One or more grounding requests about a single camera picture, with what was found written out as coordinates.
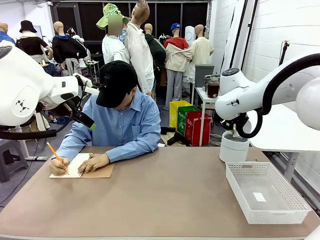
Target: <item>beige jacket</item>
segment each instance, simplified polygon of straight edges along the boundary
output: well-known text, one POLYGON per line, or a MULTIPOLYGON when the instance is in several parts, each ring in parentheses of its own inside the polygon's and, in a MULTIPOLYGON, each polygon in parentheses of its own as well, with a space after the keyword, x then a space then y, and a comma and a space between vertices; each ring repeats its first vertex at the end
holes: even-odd
POLYGON ((182 50, 179 47, 169 43, 165 50, 165 68, 176 72, 185 72, 187 62, 190 62, 194 55, 194 49, 189 47, 182 50))

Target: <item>white plastic basket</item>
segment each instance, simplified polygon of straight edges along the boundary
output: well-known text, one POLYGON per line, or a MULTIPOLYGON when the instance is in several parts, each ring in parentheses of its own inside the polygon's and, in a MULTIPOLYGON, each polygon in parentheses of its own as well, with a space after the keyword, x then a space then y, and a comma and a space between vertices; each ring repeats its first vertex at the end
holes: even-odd
POLYGON ((270 162, 225 165, 226 178, 249 224, 301 224, 311 211, 270 162))

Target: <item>black pole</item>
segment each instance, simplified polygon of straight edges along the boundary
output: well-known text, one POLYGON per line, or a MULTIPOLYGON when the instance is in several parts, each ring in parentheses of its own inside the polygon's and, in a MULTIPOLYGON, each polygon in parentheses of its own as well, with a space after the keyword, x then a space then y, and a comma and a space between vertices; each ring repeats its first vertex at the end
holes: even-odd
POLYGON ((241 13, 238 32, 236 33, 236 38, 235 38, 235 43, 234 43, 234 47, 233 47, 233 52, 232 52, 232 57, 231 57, 229 68, 232 68, 232 63, 233 63, 234 58, 235 58, 237 44, 238 44, 238 40, 239 40, 239 36, 240 36, 240 32, 241 32, 242 23, 244 22, 244 17, 245 17, 245 13, 246 13, 247 4, 248 4, 248 0, 245 0, 244 4, 243 4, 242 13, 241 13))
POLYGON ((285 42, 284 42, 284 46, 283 46, 283 50, 282 50, 282 54, 281 54, 281 58, 280 58, 280 61, 279 61, 279 66, 284 63, 286 51, 287 51, 287 48, 288 48, 289 46, 290 46, 290 44, 288 44, 288 42, 285 41, 285 42))
POLYGON ((251 29, 252 29, 252 26, 253 26, 253 24, 254 24, 254 19, 255 19, 255 15, 256 15, 257 5, 258 5, 258 0, 255 0, 255 1, 254 1, 254 6, 253 6, 253 11, 252 11, 251 21, 250 21, 250 24, 248 25, 248 27, 249 27, 249 32, 248 32, 248 37, 246 38, 246 44, 245 44, 244 54, 243 54, 242 63, 241 63, 241 71, 242 71, 242 69, 244 68, 244 63, 245 63, 245 58, 246 58, 246 52, 247 52, 247 48, 248 48, 248 44, 249 44, 249 38, 250 38, 250 34, 251 34, 251 29))

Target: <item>brown tabletop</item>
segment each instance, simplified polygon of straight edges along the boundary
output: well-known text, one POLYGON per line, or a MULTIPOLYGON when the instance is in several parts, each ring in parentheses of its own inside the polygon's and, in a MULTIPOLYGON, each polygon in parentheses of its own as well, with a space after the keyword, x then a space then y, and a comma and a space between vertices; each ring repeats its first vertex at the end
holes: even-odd
MULTIPOLYGON (((0 235, 301 238, 320 224, 313 211, 302 224, 248 224, 219 151, 160 147, 117 163, 111 178, 50 179, 46 162, 0 213, 0 235)), ((268 161, 256 148, 247 160, 268 161)))

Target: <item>notebook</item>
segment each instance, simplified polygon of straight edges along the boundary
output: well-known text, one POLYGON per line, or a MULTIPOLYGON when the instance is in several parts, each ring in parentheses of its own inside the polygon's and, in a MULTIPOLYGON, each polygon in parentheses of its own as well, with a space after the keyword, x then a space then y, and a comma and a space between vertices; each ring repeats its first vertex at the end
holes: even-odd
POLYGON ((64 173, 62 175, 56 176, 51 174, 49 178, 51 179, 94 179, 94 178, 110 178, 111 173, 114 169, 114 164, 109 164, 107 166, 100 167, 96 169, 94 172, 88 173, 78 173, 78 168, 80 165, 89 159, 89 153, 79 153, 75 158, 71 161, 69 166, 67 167, 67 171, 69 174, 64 173))

